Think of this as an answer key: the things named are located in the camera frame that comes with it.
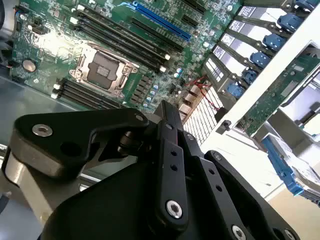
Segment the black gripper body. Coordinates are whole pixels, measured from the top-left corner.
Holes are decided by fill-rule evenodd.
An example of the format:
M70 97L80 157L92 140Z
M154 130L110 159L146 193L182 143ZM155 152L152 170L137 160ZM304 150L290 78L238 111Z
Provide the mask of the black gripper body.
M205 240L213 205L182 149L155 149L60 204L43 240Z

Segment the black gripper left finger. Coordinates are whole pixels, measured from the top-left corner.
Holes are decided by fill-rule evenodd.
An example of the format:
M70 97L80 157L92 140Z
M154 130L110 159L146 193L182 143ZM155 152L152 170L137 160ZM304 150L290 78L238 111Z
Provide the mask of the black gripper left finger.
M13 124L8 179L42 225L69 198L154 150L183 150L171 104L154 115L134 108L29 114Z

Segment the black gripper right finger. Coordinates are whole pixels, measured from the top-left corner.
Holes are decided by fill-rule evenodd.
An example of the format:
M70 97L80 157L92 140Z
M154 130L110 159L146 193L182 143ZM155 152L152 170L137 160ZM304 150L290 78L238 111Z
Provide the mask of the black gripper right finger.
M217 151L203 153L183 130L173 108L184 152L187 197L194 235L200 240L298 240L297 232Z

